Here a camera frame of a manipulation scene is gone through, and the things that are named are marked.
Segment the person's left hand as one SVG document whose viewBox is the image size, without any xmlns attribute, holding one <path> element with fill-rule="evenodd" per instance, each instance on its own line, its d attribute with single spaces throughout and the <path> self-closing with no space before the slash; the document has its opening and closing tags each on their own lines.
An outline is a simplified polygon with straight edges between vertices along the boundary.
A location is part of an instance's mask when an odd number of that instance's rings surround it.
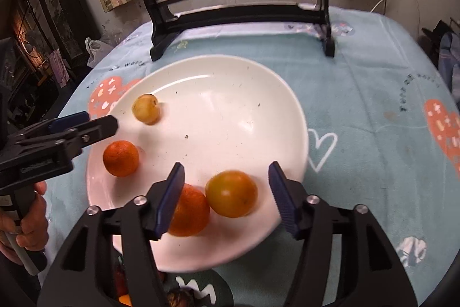
<svg viewBox="0 0 460 307">
<path fill-rule="evenodd" d="M 44 194 L 47 191 L 46 182 L 38 182 L 34 185 L 35 199 L 29 212 L 21 220 L 20 233 L 16 237 L 19 247 L 29 251 L 41 251 L 45 248 L 49 235 L 47 233 L 48 221 L 46 218 L 47 203 Z M 5 212 L 1 212 L 1 253 L 13 263 L 22 265 L 22 262 L 5 234 L 15 233 L 14 221 Z"/>
</svg>

